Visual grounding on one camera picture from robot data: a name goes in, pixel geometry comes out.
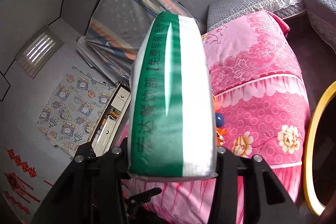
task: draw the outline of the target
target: gray quilted mattress cover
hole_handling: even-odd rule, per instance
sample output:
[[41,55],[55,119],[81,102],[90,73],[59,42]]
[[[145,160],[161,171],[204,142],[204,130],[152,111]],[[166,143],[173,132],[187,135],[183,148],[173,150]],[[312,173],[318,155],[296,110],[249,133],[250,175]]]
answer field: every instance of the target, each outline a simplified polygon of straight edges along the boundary
[[314,30],[336,51],[336,0],[304,0]]
[[287,18],[304,11],[305,4],[302,0],[216,0],[209,5],[208,31],[259,10],[268,10],[280,18]]

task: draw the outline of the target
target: green and white bag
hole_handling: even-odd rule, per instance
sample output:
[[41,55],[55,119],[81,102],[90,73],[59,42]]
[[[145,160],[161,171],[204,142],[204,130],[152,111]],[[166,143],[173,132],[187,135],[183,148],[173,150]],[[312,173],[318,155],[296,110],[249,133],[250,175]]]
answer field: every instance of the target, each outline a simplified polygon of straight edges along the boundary
[[160,13],[133,64],[129,174],[152,181],[216,176],[209,72],[192,18]]

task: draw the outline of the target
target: blue ball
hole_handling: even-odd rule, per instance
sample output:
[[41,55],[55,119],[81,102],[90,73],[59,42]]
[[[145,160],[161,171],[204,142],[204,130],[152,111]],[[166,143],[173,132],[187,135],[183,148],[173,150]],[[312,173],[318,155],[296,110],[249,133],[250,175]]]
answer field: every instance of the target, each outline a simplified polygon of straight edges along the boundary
[[221,128],[224,123],[225,123],[225,119],[222,113],[215,113],[215,117],[216,117],[216,127]]

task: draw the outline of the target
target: yellow round mirror frame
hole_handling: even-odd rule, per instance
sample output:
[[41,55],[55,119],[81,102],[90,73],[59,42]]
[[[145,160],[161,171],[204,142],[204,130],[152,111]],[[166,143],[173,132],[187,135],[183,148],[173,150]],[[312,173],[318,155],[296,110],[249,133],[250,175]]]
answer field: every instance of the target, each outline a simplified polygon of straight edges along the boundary
[[325,206],[318,200],[313,181],[313,151],[316,136],[316,130],[320,122],[323,111],[328,103],[336,96],[336,81],[333,82],[323,93],[316,109],[311,117],[308,133],[305,137],[304,155],[303,155],[303,191],[306,203],[311,212],[321,215]]

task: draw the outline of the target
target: red paper cutting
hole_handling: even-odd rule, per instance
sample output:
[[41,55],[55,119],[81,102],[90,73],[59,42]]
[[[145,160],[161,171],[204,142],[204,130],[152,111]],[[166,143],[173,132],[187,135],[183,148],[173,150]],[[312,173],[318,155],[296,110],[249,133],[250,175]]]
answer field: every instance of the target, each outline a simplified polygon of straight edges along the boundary
[[25,198],[24,196],[28,196],[31,199],[35,200],[36,202],[40,202],[39,199],[37,199],[36,197],[32,196],[30,193],[28,193],[25,189],[27,187],[29,187],[30,189],[34,190],[33,187],[31,187],[30,185],[28,185],[26,182],[24,182],[22,179],[20,179],[15,173],[11,173],[11,174],[6,174],[5,176],[13,190],[13,192],[17,193],[21,198],[23,198],[25,201],[27,201],[28,203],[30,203],[30,201]]
[[26,214],[30,215],[30,212],[27,207],[23,207],[22,204],[15,200],[14,197],[10,196],[8,192],[4,192],[5,197],[14,203],[19,209],[23,210]]
[[14,154],[13,149],[7,149],[8,156],[11,160],[14,160],[16,163],[16,166],[21,166],[23,172],[28,172],[30,177],[34,178],[37,177],[35,167],[29,167],[28,163],[26,161],[22,161],[19,155]]

